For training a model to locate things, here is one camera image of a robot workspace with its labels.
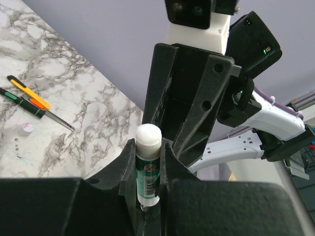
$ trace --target black and green handle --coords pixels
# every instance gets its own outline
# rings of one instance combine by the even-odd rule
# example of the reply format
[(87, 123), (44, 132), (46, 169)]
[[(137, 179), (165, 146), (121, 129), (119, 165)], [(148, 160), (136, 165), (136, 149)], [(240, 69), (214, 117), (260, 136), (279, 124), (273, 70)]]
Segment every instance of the black and green handle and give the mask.
[(14, 94), (11, 94), (10, 92), (0, 88), (0, 94), (10, 101), (18, 104), (20, 107), (24, 108), (28, 112), (32, 113), (34, 116), (38, 118), (42, 118), (45, 115), (45, 111), (42, 109), (39, 109), (37, 106), (33, 105), (32, 103), (28, 102), (27, 100), (24, 100), (20, 97), (15, 96)]

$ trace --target gray wall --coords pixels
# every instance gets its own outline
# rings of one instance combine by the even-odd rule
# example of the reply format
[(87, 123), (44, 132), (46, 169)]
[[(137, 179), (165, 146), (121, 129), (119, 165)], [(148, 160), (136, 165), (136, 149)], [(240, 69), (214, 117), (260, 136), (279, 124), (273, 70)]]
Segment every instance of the gray wall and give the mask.
[[(153, 47), (163, 42), (163, 0), (24, 0), (140, 108), (144, 107)], [(286, 102), (315, 89), (314, 0), (240, 0), (233, 21), (251, 10), (278, 39), (283, 57), (255, 82)], [(212, 138), (229, 128), (216, 125)]]

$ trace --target marble tabletop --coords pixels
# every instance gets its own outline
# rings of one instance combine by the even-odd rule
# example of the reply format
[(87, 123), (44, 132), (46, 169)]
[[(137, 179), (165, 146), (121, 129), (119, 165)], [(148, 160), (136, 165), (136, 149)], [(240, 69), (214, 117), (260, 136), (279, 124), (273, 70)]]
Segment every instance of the marble tabletop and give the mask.
[[(0, 2), (0, 87), (21, 96), (7, 75), (76, 130), (0, 97), (0, 177), (89, 177), (120, 154), (141, 123), (141, 110), (21, 0)], [(22, 137), (27, 122), (34, 131)]]

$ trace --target cable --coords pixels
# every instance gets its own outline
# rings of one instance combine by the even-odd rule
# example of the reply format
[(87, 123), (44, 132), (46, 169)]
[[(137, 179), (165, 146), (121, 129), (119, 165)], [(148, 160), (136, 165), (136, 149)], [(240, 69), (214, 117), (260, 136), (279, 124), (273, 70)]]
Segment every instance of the cable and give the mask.
[(259, 95), (261, 96), (262, 98), (264, 98), (267, 102), (270, 102), (271, 104), (273, 104), (274, 106), (278, 107), (279, 109), (285, 111), (285, 112), (288, 112), (289, 114), (293, 115), (293, 116), (296, 116), (296, 117), (299, 117), (301, 118), (301, 120), (304, 119), (304, 116), (299, 113), (299, 112), (296, 112), (292, 109), (290, 109), (289, 107), (286, 107), (278, 102), (276, 102), (274, 100), (274, 97), (269, 97), (267, 96), (263, 91), (261, 91), (259, 88), (255, 87), (254, 88), (254, 91)]

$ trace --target barcode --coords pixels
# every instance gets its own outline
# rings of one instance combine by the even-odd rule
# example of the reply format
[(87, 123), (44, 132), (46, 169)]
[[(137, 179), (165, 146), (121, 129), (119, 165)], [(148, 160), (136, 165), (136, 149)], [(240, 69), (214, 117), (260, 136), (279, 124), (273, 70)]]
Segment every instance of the barcode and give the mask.
[(153, 195), (156, 191), (156, 178), (144, 178), (144, 194)]

